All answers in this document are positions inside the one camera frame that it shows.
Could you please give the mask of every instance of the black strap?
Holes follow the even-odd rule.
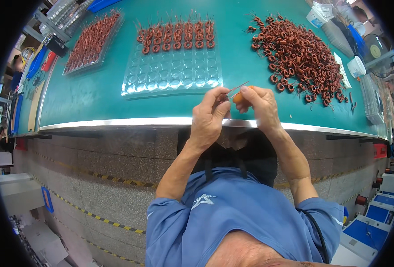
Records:
[[[247,170],[243,160],[238,156],[238,153],[233,148],[229,147],[227,148],[227,151],[229,151],[234,156],[235,164],[236,166],[239,166],[243,179],[247,179]],[[211,155],[208,155],[207,158],[204,160],[204,172],[206,175],[206,182],[212,180],[213,173]]]
[[[325,240],[322,235],[322,231],[319,228],[319,225],[317,224],[316,220],[312,217],[312,215],[308,211],[304,211],[303,209],[297,208],[297,211],[302,211],[312,222],[314,227],[316,227],[317,233],[319,234],[320,237],[320,242],[322,243],[322,258],[323,258],[323,263],[330,264],[329,263],[329,256],[328,256],[328,250],[326,249],[326,244]]]

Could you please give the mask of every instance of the yellow black hazard tape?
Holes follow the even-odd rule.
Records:
[[[360,191],[358,191],[357,193],[355,193],[353,196],[351,196],[349,199],[345,200],[344,202],[342,202],[340,205],[344,205],[345,203],[349,202],[350,200],[352,200],[353,198],[355,198],[358,194],[360,194],[361,192],[363,192],[368,186],[371,186],[373,183],[373,181],[370,181],[370,183],[368,185],[366,185],[365,187],[363,187]]]
[[[128,261],[128,262],[132,262],[132,263],[136,263],[136,264],[138,264],[138,265],[140,265],[140,266],[145,266],[145,264],[143,264],[143,263],[141,263],[141,262],[139,262],[139,261],[134,261],[134,260],[130,260],[130,259],[126,258],[126,257],[122,257],[122,256],[120,256],[120,255],[117,255],[117,254],[115,254],[115,253],[112,253],[112,252],[110,252],[110,251],[108,251],[108,250],[106,250],[106,249],[104,249],[104,248],[102,248],[102,247],[100,247],[100,246],[98,246],[98,245],[96,245],[96,244],[90,242],[90,241],[87,240],[86,238],[80,236],[78,233],[76,233],[76,232],[74,232],[73,230],[71,230],[68,226],[66,226],[63,222],[61,222],[61,221],[60,221],[58,218],[56,218],[55,216],[52,215],[52,217],[55,218],[55,220],[58,221],[60,224],[62,224],[63,226],[65,226],[66,229],[68,229],[68,230],[70,230],[71,232],[75,233],[79,238],[83,239],[84,241],[86,241],[87,243],[91,244],[92,246],[97,247],[98,249],[100,249],[100,250],[102,250],[102,251],[104,251],[104,252],[106,252],[106,253],[108,253],[108,254],[111,254],[111,255],[113,255],[113,256],[115,256],[115,257],[117,257],[117,258],[120,258],[120,259],[122,259],[122,260],[125,260],[125,261]]]
[[[112,176],[112,175],[103,175],[103,174],[99,174],[99,173],[94,172],[94,171],[92,171],[92,170],[85,170],[85,169],[82,169],[82,168],[78,168],[78,167],[76,167],[76,166],[68,165],[68,164],[63,163],[63,162],[60,162],[60,161],[56,161],[56,160],[54,160],[54,159],[52,159],[52,158],[50,158],[50,157],[47,157],[47,156],[42,155],[42,154],[40,154],[40,153],[37,153],[37,152],[35,152],[35,151],[33,151],[33,153],[35,153],[35,154],[37,154],[37,155],[43,157],[44,159],[47,159],[47,160],[51,161],[51,162],[57,163],[57,164],[59,164],[59,165],[61,165],[61,166],[64,166],[64,167],[66,167],[66,168],[75,170],[75,171],[80,172],[80,173],[83,173],[83,174],[88,174],[88,175],[91,175],[91,176],[96,177],[96,178],[101,178],[101,179],[103,179],[103,180],[110,180],[110,181],[114,181],[114,182],[120,182],[120,183],[123,183],[123,184],[131,184],[131,185],[142,186],[142,187],[147,187],[147,188],[157,188],[157,186],[158,186],[158,183],[148,183],[148,182],[142,182],[142,181],[136,181],[136,180],[128,180],[128,179],[124,179],[124,178],[114,177],[114,176]],[[365,167],[367,167],[367,166],[369,166],[369,165],[370,165],[370,164],[363,165],[363,166],[357,167],[357,168],[352,169],[352,170],[340,172],[340,173],[338,173],[338,174],[331,174],[331,175],[322,176],[322,177],[315,177],[315,178],[312,178],[312,179],[311,179],[311,182],[312,182],[313,184],[315,184],[315,183],[318,183],[318,182],[321,182],[321,181],[324,181],[324,180],[327,180],[327,179],[339,177],[339,176],[342,176],[342,175],[345,175],[345,174],[350,174],[350,173],[352,173],[352,172],[355,172],[355,171],[357,171],[357,170],[360,170],[360,169],[362,169],[362,168],[365,168]],[[279,183],[279,184],[275,184],[275,185],[274,185],[274,188],[275,188],[275,189],[278,189],[278,190],[286,189],[286,188],[289,188],[289,187],[290,187],[290,184],[289,184],[288,182]]]
[[[362,168],[368,167],[371,164],[363,165],[363,166],[357,167],[357,168],[352,169],[352,170],[340,172],[338,174],[331,174],[331,175],[326,175],[326,176],[322,176],[322,177],[311,178],[311,183],[315,184],[315,183],[318,183],[318,182],[321,182],[321,181],[324,181],[324,180],[327,180],[327,179],[332,179],[332,178],[336,178],[336,177],[339,177],[339,176],[342,176],[342,175],[345,175],[345,174],[350,174],[350,173],[355,172],[357,170],[360,170]],[[286,188],[289,188],[289,187],[290,187],[290,184],[288,182],[274,185],[274,188],[278,189],[278,190],[286,189]]]
[[[95,218],[95,219],[97,219],[97,220],[101,220],[101,221],[103,221],[104,223],[108,223],[108,224],[111,224],[111,225],[113,225],[113,226],[115,226],[115,227],[120,227],[120,228],[123,228],[123,229],[128,230],[128,231],[132,231],[132,232],[135,232],[135,233],[138,233],[138,234],[144,234],[144,235],[147,234],[146,230],[141,230],[141,229],[136,229],[136,228],[133,228],[133,227],[128,227],[128,226],[125,226],[125,225],[123,225],[123,224],[119,224],[119,223],[110,221],[110,220],[108,220],[108,219],[105,219],[105,218],[103,218],[103,217],[101,217],[101,216],[98,216],[98,215],[96,215],[96,214],[93,214],[92,212],[87,211],[87,210],[85,210],[85,209],[83,209],[83,208],[80,208],[79,206],[77,206],[77,205],[71,203],[70,201],[66,200],[65,198],[63,198],[62,196],[60,196],[58,193],[56,193],[55,191],[53,191],[52,189],[50,189],[49,187],[47,187],[47,185],[45,185],[42,181],[40,181],[40,179],[38,179],[38,178],[35,177],[34,175],[33,175],[33,177],[34,177],[34,179],[35,179],[36,181],[38,181],[38,182],[39,182],[42,186],[44,186],[47,190],[49,190],[50,192],[52,192],[56,197],[60,198],[60,199],[63,200],[65,203],[67,203],[67,204],[69,204],[70,206],[76,208],[77,210],[79,210],[79,211],[81,211],[81,212],[87,214],[88,216],[92,216],[93,218]]]
[[[75,170],[75,171],[77,171],[79,173],[82,173],[82,174],[88,174],[88,175],[91,175],[91,176],[96,177],[96,178],[101,178],[103,180],[109,180],[109,181],[113,181],[113,182],[120,182],[120,183],[123,183],[123,184],[131,184],[131,185],[142,186],[142,187],[147,187],[147,188],[157,188],[157,186],[158,186],[158,183],[142,182],[142,181],[136,181],[136,180],[129,180],[129,179],[124,179],[124,178],[119,178],[119,177],[115,177],[115,176],[112,176],[112,175],[99,174],[97,172],[94,172],[93,170],[86,170],[86,169],[82,169],[82,168],[79,168],[79,167],[76,167],[76,166],[68,165],[68,164],[60,162],[60,161],[56,161],[56,160],[54,160],[54,159],[52,159],[50,157],[47,157],[47,156],[42,155],[40,153],[37,153],[35,151],[33,151],[33,153],[39,155],[40,157],[43,157],[44,159],[47,159],[48,161],[54,162],[56,164],[59,164],[59,165],[61,165],[63,167]]]

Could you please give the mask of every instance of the green workbench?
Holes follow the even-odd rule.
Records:
[[[248,15],[251,10],[258,16],[265,18],[269,13],[279,12],[295,24],[304,24],[307,29],[312,29],[324,42],[329,43],[321,29],[313,27],[306,19],[310,6],[304,1],[120,1],[108,8],[92,14],[87,22],[93,20],[95,15],[109,12],[111,8],[121,8],[125,22],[107,52],[103,65],[97,69],[89,70],[80,75],[62,76],[68,57],[58,58],[50,77],[50,82],[45,93],[40,117],[40,130],[62,128],[65,123],[68,127],[74,126],[73,122],[115,120],[126,118],[154,118],[154,117],[191,117],[192,108],[199,104],[202,94],[176,95],[152,97],[146,99],[127,100],[121,96],[121,87],[125,77],[127,60],[132,47],[136,44],[136,28],[133,21],[138,19],[147,22],[152,16],[156,20],[157,11],[166,16],[173,9],[173,14],[188,17],[191,9],[196,10],[202,17],[208,12],[214,15],[217,27],[218,49],[221,54],[223,85],[233,88],[245,81],[249,85],[264,88],[274,86],[268,81],[268,62],[261,59],[251,50],[251,36],[246,30],[251,20]],[[78,39],[77,31],[67,46],[72,49]],[[353,100],[358,103],[354,114],[350,112],[350,103],[337,103],[334,101],[334,112],[330,107],[322,104],[304,104],[301,97],[286,91],[275,92],[279,107],[279,117],[282,123],[296,125],[313,125],[339,130],[355,131],[376,136],[377,133],[365,117],[363,97],[359,82],[348,71],[346,64],[350,61],[341,51],[332,47],[345,65],[345,71],[351,83]],[[246,114],[239,114],[232,107],[232,119],[254,120],[252,110]]]

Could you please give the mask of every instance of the red plastic bin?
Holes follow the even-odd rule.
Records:
[[[386,158],[386,145],[385,144],[373,144],[375,148],[375,155],[373,158]]]

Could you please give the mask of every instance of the granite floor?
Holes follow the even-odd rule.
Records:
[[[226,129],[219,142],[226,147],[240,145],[228,142],[236,132],[237,129]],[[382,173],[386,166],[385,159],[373,160],[372,143],[360,143],[358,139],[328,141],[322,134],[290,132],[290,135],[307,157],[312,177],[358,168],[315,183],[315,187],[320,197],[343,204],[351,215],[362,212],[361,206],[354,205],[355,195],[358,192],[364,196],[373,194],[370,183],[376,178],[377,170]],[[28,139],[28,151],[15,150],[12,173],[28,172],[83,210],[111,222],[145,230],[146,209],[154,199],[155,190],[116,179],[158,183],[175,159],[176,149],[176,129],[106,131],[86,138],[53,135],[52,139]],[[94,173],[114,179],[98,178],[92,175]],[[275,184],[285,182],[279,168]],[[290,190],[282,192],[291,200]],[[44,211],[44,217],[50,228],[62,236],[69,249],[70,264],[86,266],[92,259],[107,267],[136,266],[128,260],[145,262],[145,234],[88,216],[56,196],[51,199],[55,211],[53,214]]]

